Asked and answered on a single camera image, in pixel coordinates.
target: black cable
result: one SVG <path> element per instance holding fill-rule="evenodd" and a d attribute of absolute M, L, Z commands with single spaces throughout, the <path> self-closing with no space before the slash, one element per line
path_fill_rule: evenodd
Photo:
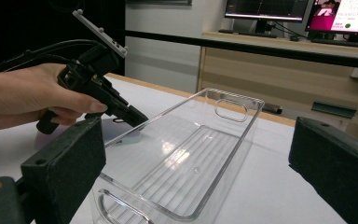
<path fill-rule="evenodd" d="M 301 36 L 301 37 L 307 38 L 307 37 L 304 36 L 304 35 L 301 35 L 301 34 L 299 34 L 299 33 L 296 33 L 296 32 L 294 32 L 294 31 L 290 30 L 289 28 L 284 27 L 283 25 L 281 25 L 280 23 L 278 23 L 278 22 L 276 22 L 276 21 L 275 21 L 274 23 L 277 24 L 277 25 L 279 25 L 279 26 L 281 26 L 284 30 L 288 30 L 288 31 L 291 32 L 291 33 L 289 33 L 289 32 L 283 31 L 284 33 L 288 33 L 288 34 L 291 34 L 291 35 L 299 35 L 299 36 Z"/>
<path fill-rule="evenodd" d="M 345 35 L 343 35 L 342 38 L 346 41 L 350 41 Z"/>
<path fill-rule="evenodd" d="M 46 55 L 52 51 L 70 48 L 73 46 L 81 46 L 81 45 L 101 45 L 98 41 L 95 40 L 87 40 L 87 39 L 76 39 L 76 40 L 67 40 L 62 41 L 60 43 L 52 44 L 46 46 L 42 49 L 37 49 L 35 51 L 26 50 L 21 55 L 16 56 L 8 61 L 4 61 L 0 63 L 0 72 L 6 72 L 15 67 L 19 67 L 20 65 L 26 64 L 28 62 L 34 61 L 35 59 L 40 59 L 42 55 Z"/>
<path fill-rule="evenodd" d="M 45 54 L 45 55 L 41 55 L 41 56 L 37 56 L 33 59 L 30 59 L 27 62 L 22 62 L 22 63 L 18 63 L 18 64 L 14 64 L 12 65 L 12 67 L 7 67 L 5 71 L 3 72 L 7 72 L 7 71 L 11 71 L 15 68 L 21 67 L 21 66 L 33 66 L 33 65 L 37 65 L 37 64 L 41 64 L 41 63 L 62 63 L 62 64 L 67 64 L 71 62 L 71 60 L 64 58 L 62 56 L 59 55 L 53 55 L 53 54 Z"/>
<path fill-rule="evenodd" d="M 287 31 L 285 31 L 285 30 L 283 30 L 283 29 L 280 29 L 280 28 L 277 28 L 277 27 L 273 27 L 273 29 L 282 31 L 282 32 L 287 33 L 287 34 L 289 34 L 289 35 L 295 35 L 294 33 L 287 32 Z"/>

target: electrical cable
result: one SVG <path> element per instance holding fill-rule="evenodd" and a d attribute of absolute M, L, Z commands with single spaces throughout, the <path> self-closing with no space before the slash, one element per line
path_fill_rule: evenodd
<path fill-rule="evenodd" d="M 277 25 L 279 25 L 279 26 L 281 26 L 284 30 L 288 30 L 289 32 L 291 32 L 291 33 L 289 33 L 289 32 L 287 32 L 287 31 L 280 30 L 280 31 L 282 31 L 282 32 L 284 32 L 284 33 L 288 33 L 288 34 L 291 34 L 291 35 L 299 35 L 299 36 L 301 36 L 301 37 L 307 38 L 307 37 L 304 36 L 304 35 L 301 35 L 301 34 L 299 34 L 299 33 L 297 33 L 297 32 L 294 32 L 294 31 L 290 30 L 289 28 L 284 27 L 283 25 L 281 25 L 280 23 L 278 23 L 278 22 L 276 22 L 276 21 L 275 21 L 274 23 L 277 24 Z"/>
<path fill-rule="evenodd" d="M 344 40 L 349 41 L 349 39 L 345 35 L 343 35 L 342 38 L 344 38 Z"/>
<path fill-rule="evenodd" d="M 9 71 L 13 68 L 19 67 L 26 63 L 33 62 L 36 59 L 40 60 L 43 58 L 43 55 L 45 55 L 46 59 L 49 57 L 50 59 L 53 59 L 55 62 L 67 62 L 66 59 L 64 59 L 63 57 L 60 57 L 58 55 L 47 55 L 47 54 L 59 49 L 65 49 L 65 48 L 70 48 L 73 46 L 81 46 L 81 45 L 96 46 L 96 45 L 101 45 L 101 43 L 95 40 L 76 39 L 76 40 L 62 41 L 56 44 L 43 47 L 42 49 L 37 49 L 35 51 L 26 50 L 21 55 L 16 56 L 8 61 L 4 61 L 0 63 L 0 72 Z"/>

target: wooden cabinet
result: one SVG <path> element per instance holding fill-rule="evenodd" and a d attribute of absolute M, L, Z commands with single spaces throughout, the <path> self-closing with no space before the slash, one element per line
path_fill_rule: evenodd
<path fill-rule="evenodd" d="M 358 59 L 358 49 L 320 46 L 310 42 L 293 43 L 281 39 L 239 35 L 204 34 L 213 39 L 258 44 L 284 49 L 303 49 L 324 56 L 335 53 Z M 347 133 L 358 137 L 358 79 L 353 67 L 288 59 L 226 49 L 203 48 L 200 60 L 199 90 L 217 88 L 264 100 L 266 103 L 347 122 Z M 314 102 L 356 109 L 346 119 L 312 110 Z"/>

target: computer monitor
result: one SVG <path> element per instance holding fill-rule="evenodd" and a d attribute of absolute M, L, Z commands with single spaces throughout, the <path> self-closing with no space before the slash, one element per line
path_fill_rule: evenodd
<path fill-rule="evenodd" d="M 358 0 L 313 0 L 307 32 L 349 35 L 358 41 Z"/>
<path fill-rule="evenodd" d="M 267 21 L 302 22 L 308 0 L 227 0 L 226 18 L 257 21 L 255 32 L 264 34 Z"/>

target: clear plastic bin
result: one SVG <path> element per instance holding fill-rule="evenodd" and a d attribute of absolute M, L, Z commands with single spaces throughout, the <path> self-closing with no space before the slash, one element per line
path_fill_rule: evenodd
<path fill-rule="evenodd" d="M 213 223 L 263 105 L 206 89 L 106 143 L 94 223 Z"/>

